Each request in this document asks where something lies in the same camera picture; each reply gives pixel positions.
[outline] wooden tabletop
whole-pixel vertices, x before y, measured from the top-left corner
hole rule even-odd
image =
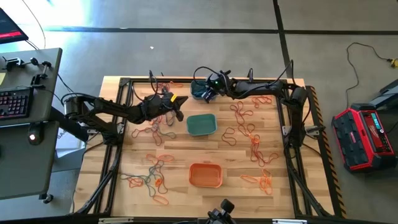
[[[100,97],[107,100],[115,100],[119,79],[121,77],[104,77]],[[302,79],[296,79],[298,85],[304,86]],[[135,83],[134,88],[139,96],[153,94],[148,83]],[[245,116],[246,124],[252,123],[256,126],[253,134],[260,135],[261,141],[259,151],[264,159],[272,153],[277,153],[279,158],[274,159],[270,164],[259,167],[257,162],[250,160],[251,141],[237,130],[234,111],[229,106],[236,104],[228,97],[218,96],[210,104],[192,98],[190,84],[170,85],[170,91],[178,96],[189,96],[189,99],[182,105],[181,110],[185,117],[182,122],[177,120],[174,125],[168,127],[165,124],[160,126],[163,133],[174,132],[177,137],[171,139],[163,137],[162,144],[156,146],[152,133],[140,133],[137,138],[131,134],[135,129],[150,127],[149,122],[140,125],[128,123],[119,174],[127,173],[134,175],[148,175],[149,167],[153,164],[146,159],[147,154],[156,156],[161,154],[173,155],[175,160],[165,162],[162,173],[165,179],[165,186],[168,188],[164,196],[168,205],[161,205],[149,197],[148,188],[129,187],[129,182],[121,180],[120,175],[116,184],[116,192],[112,209],[113,217],[206,217],[207,211],[219,208],[224,198],[235,204],[232,216],[235,218],[293,218],[294,212],[290,196],[289,179],[287,177],[286,161],[282,152],[282,137],[280,133],[279,117],[275,98],[272,96],[272,103],[260,104],[259,108],[254,107],[251,97],[242,100],[243,110],[253,110],[253,116]],[[134,104],[139,101],[134,97]],[[308,102],[305,105],[305,113],[308,110]],[[215,114],[218,129],[209,136],[193,137],[188,134],[186,120],[189,116],[196,114]],[[101,114],[102,119],[111,121],[112,116]],[[306,125],[312,125],[312,116],[306,121]],[[226,128],[235,129],[233,137],[237,144],[230,146],[221,140]],[[95,137],[88,143],[87,147],[98,144],[102,141],[101,136]],[[318,149],[316,140],[305,138],[304,143]],[[79,209],[93,193],[98,185],[104,158],[105,146],[98,147],[87,152],[81,167],[76,192],[74,196],[75,210]],[[307,178],[308,188],[313,192],[323,208],[333,213],[322,159],[311,149],[301,147],[302,160]],[[223,185],[219,188],[202,188],[191,185],[188,181],[189,167],[193,163],[219,164],[223,170]],[[240,178],[241,175],[251,175],[260,178],[262,168],[267,169],[272,175],[272,194],[267,195],[259,188],[258,184],[251,184]],[[108,196],[108,187],[105,190],[103,206]],[[298,190],[300,208],[304,210],[303,197]]]

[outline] concrete floor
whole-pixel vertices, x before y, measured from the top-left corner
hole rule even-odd
[[[276,29],[272,0],[26,0],[43,26],[172,27]],[[397,30],[395,0],[279,0],[285,29]],[[0,6],[21,25],[31,41],[43,46],[40,29],[19,1]],[[277,34],[156,34],[46,32],[46,48],[63,49],[60,75],[77,92],[98,95],[105,75],[190,76],[195,68],[231,69],[232,76],[276,77],[284,68]],[[351,42],[373,45],[382,57],[398,57],[398,36],[287,35],[295,77],[317,89],[323,117],[330,120],[345,108],[345,89],[355,84],[346,61]],[[31,50],[24,42],[0,45],[0,52]],[[352,62],[360,85],[350,102],[367,102],[397,78],[398,70],[371,50],[354,46]],[[56,94],[66,89],[60,82]],[[53,105],[61,109],[59,103]],[[353,175],[344,170],[333,135],[326,129],[338,169],[349,218],[398,223],[398,171]],[[0,201],[0,220],[62,215],[69,212],[78,171],[53,173],[50,190],[56,200],[42,205],[36,196]]]

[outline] computer keyboard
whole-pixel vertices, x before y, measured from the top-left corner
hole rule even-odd
[[[29,117],[32,99],[32,87],[0,89],[0,121]]]

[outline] caster wheel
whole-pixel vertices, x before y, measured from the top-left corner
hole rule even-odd
[[[43,203],[48,204],[54,199],[53,195],[47,195],[47,198],[43,200]]]

